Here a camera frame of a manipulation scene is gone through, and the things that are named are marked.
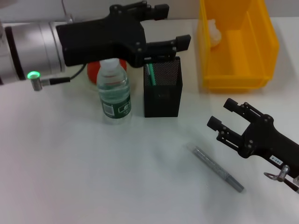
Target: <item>white bottle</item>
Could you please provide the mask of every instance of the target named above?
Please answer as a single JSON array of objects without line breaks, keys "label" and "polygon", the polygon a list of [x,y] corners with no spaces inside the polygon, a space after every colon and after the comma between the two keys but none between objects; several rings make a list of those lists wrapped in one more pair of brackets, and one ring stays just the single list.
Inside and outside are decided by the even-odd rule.
[{"label": "white bottle", "polygon": [[126,71],[119,59],[112,58],[100,61],[97,76],[103,112],[113,123],[122,123],[131,111],[130,85]]}]

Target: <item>robotic arm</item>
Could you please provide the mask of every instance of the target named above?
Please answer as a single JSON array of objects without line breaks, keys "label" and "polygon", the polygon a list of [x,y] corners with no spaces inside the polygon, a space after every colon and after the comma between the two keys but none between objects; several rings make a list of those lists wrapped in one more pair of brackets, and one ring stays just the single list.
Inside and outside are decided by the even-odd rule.
[{"label": "robotic arm", "polygon": [[[166,42],[146,43],[144,20],[167,18],[169,6],[154,8],[146,1],[131,5],[113,5],[110,14],[100,20],[55,26],[31,23],[5,27],[0,42],[0,85],[35,77],[35,90],[41,90],[41,77],[64,71],[64,66],[86,64],[109,58],[126,60],[132,67],[173,60],[187,50],[190,35]],[[52,82],[69,82],[70,78]]]},{"label": "robotic arm", "polygon": [[[218,131],[216,139],[237,151],[245,159],[252,155],[264,158],[281,170],[278,175],[264,174],[274,181],[284,182],[299,193],[299,145],[275,129],[272,116],[261,113],[249,103],[238,105],[229,98],[224,107],[239,114],[250,124],[244,133],[239,135],[212,116],[207,126]],[[286,175],[294,178],[294,183],[288,181]]]}]

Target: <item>green pen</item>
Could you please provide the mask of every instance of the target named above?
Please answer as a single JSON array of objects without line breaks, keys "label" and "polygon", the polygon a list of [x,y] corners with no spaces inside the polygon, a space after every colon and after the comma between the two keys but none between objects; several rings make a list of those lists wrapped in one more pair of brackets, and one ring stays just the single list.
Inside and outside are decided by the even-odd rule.
[{"label": "green pen", "polygon": [[152,85],[151,84],[151,79],[150,79],[150,68],[149,68],[148,64],[145,64],[145,71],[146,71],[147,77],[149,78],[149,85]]},{"label": "green pen", "polygon": [[150,76],[150,79],[151,79],[151,84],[156,85],[153,64],[150,63],[150,64],[148,64],[148,66],[149,66],[149,76]]}]

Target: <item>pen holder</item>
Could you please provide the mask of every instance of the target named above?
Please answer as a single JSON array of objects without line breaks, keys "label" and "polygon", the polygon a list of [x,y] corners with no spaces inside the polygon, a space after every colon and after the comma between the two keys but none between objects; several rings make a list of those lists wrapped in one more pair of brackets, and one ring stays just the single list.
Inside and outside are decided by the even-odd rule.
[{"label": "pen holder", "polygon": [[181,60],[153,63],[156,85],[143,67],[144,117],[177,117],[183,88]]}]

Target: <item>white wall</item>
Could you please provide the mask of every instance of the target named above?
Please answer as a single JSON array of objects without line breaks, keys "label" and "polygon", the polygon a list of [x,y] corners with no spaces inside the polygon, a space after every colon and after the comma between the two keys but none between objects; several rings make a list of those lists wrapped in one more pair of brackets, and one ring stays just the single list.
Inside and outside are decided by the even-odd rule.
[{"label": "white wall", "polygon": [[[78,20],[103,17],[112,4],[138,0],[64,0],[66,9]],[[299,0],[265,0],[271,17],[299,16]],[[169,18],[196,18],[199,0],[148,0],[151,5],[169,4]],[[4,22],[61,20],[60,0],[0,0],[0,19]]]}]

